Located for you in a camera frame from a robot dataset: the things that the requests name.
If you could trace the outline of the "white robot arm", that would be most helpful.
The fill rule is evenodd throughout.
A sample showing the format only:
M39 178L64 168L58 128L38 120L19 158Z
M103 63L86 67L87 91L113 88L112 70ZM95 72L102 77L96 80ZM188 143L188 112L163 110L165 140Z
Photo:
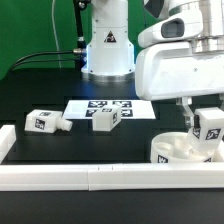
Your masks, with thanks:
M92 40L83 76L98 82L135 78L136 95L175 99L186 124L193 96L224 95L224 0L143 0L158 22L128 39L128 1L90 0Z

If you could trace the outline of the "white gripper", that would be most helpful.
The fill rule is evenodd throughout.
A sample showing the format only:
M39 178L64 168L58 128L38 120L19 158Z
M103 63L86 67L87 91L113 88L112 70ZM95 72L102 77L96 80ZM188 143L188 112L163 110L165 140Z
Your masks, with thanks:
M185 125L191 128L191 97L224 93L224 54L193 54L186 41L153 45L137 56L135 89L143 100L177 98Z

